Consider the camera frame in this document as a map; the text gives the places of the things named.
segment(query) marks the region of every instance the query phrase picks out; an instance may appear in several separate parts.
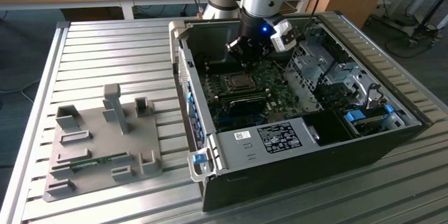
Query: white label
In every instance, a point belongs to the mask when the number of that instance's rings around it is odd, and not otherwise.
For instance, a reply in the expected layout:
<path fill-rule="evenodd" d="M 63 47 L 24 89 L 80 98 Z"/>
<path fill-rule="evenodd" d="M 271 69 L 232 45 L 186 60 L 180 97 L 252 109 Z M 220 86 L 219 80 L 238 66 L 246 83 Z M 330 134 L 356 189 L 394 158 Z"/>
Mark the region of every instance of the white label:
<path fill-rule="evenodd" d="M 250 137 L 251 137 L 251 133 L 248 131 L 242 131 L 242 132 L 235 133 L 235 139 L 236 140 L 242 140 L 242 139 L 246 139 L 246 138 L 250 138 Z"/>

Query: blue connector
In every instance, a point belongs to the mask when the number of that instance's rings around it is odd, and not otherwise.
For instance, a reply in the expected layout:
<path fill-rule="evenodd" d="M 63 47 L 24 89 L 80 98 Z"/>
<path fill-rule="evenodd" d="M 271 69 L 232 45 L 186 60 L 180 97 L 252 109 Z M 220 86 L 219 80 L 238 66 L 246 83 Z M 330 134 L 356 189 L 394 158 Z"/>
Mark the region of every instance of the blue connector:
<path fill-rule="evenodd" d="M 364 119 L 366 115 L 360 110 L 354 110 L 347 113 L 347 118 L 352 122 Z"/>
<path fill-rule="evenodd" d="M 384 108 L 386 108 L 387 113 L 390 113 L 390 114 L 391 114 L 391 113 L 394 112 L 394 110 L 395 110 L 394 107 L 392 107 L 390 104 L 388 104 Z"/>

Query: metal slat table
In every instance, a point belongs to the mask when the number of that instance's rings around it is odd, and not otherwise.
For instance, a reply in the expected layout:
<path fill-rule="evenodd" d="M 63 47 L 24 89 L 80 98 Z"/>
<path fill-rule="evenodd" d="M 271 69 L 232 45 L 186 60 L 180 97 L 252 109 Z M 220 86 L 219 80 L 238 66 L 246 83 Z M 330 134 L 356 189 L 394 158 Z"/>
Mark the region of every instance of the metal slat table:
<path fill-rule="evenodd" d="M 6 196 L 0 223 L 430 223 L 448 222 L 447 106 L 354 24 L 323 14 L 435 125 L 374 165 L 250 203 L 202 211 L 170 59 L 174 19 L 60 24 Z M 155 102 L 163 175 L 51 203 L 42 199 L 58 106 L 102 104 L 102 86 L 122 84 L 122 102 Z"/>

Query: gray carpet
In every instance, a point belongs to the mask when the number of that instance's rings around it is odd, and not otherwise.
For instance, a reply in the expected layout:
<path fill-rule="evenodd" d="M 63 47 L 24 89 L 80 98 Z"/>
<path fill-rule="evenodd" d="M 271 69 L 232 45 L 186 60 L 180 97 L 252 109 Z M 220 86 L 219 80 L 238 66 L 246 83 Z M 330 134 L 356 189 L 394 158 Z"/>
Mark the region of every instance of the gray carpet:
<path fill-rule="evenodd" d="M 419 13 L 426 14 L 432 3 L 428 0 L 422 6 Z M 411 0 L 404 0 L 403 6 L 396 14 L 404 13 L 404 7 Z M 195 13 L 195 5 L 188 5 L 187 15 Z M 175 17 L 183 11 L 183 5 L 154 6 L 150 9 L 140 9 L 136 17 Z M 448 13 L 448 3 L 439 9 L 432 23 L 439 23 Z M 19 10 L 10 11 L 4 20 L 0 20 L 0 89 L 11 90 L 23 87 L 32 82 L 43 73 L 51 46 L 56 23 L 64 17 L 59 10 Z M 383 47 L 384 42 L 402 36 L 402 33 L 375 22 L 366 27 L 364 32 L 374 41 Z M 407 40 L 400 40 L 391 45 L 391 49 L 398 54 L 410 55 L 423 49 L 420 45 L 408 49 Z M 443 39 L 426 53 L 412 59 L 396 60 L 407 68 L 411 74 L 420 80 L 438 97 L 448 103 L 448 39 Z M 38 85 L 27 89 L 27 94 L 34 98 Z M 31 103 L 20 93 L 0 94 L 3 108 L 0 109 L 0 165 L 14 164 L 19 151 L 20 141 L 26 129 L 26 124 L 31 112 Z M 0 169 L 0 204 L 7 190 L 12 169 Z"/>

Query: green circuit board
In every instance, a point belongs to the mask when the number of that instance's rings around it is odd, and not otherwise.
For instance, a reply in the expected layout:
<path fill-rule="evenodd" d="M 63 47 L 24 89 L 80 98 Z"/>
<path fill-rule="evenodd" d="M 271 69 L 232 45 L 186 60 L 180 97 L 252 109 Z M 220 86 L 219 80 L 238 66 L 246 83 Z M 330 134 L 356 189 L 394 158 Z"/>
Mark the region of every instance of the green circuit board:
<path fill-rule="evenodd" d="M 303 114 L 283 69 L 272 60 L 258 62 L 250 73 L 204 74 L 200 81 L 218 132 Z"/>

